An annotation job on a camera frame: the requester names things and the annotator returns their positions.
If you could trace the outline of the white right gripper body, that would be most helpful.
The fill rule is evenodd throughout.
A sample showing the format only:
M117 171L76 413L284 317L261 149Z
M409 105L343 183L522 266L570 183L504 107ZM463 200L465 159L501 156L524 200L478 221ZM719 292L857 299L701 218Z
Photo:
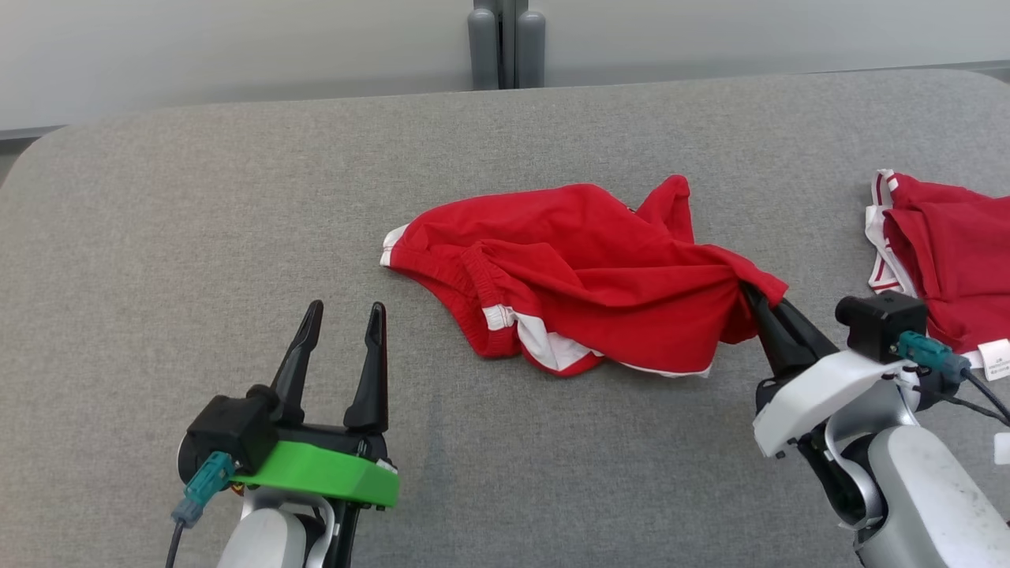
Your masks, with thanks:
M911 363L880 364L852 351L833 353L787 382L754 418L762 456L825 424L827 434L850 439L886 428L916 425L922 396Z

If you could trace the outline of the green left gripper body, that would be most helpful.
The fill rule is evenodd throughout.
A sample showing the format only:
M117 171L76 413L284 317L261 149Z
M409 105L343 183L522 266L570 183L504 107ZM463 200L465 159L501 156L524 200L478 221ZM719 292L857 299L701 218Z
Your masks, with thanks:
M391 508L400 494L399 471L382 434L338 427L279 428L279 441L252 474L232 482Z

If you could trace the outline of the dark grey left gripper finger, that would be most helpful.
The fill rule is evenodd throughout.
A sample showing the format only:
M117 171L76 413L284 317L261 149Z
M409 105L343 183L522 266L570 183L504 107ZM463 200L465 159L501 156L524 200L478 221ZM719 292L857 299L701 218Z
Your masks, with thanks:
M369 309L365 360L343 427L351 432L386 432L389 428L387 310L382 302L372 303Z
M324 318L324 303L313 301L301 320L280 367L271 382L278 404L271 420L278 424L303 424L305 411L302 397L311 353L317 346Z

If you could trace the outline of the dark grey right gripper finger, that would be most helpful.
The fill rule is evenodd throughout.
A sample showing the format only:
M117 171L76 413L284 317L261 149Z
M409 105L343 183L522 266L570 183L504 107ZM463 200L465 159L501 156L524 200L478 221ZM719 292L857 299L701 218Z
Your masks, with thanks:
M807 319L790 301L782 301L773 307L776 315L783 321L788 332L791 332L795 341L803 348L803 363L798 369L806 369L817 361L833 353L838 353L837 348L823 332L810 319Z
M760 289L749 283L742 284L742 292L758 326L765 358L772 371L772 377L780 379L794 373L803 363L803 348L788 332L783 321L776 315L769 299Z

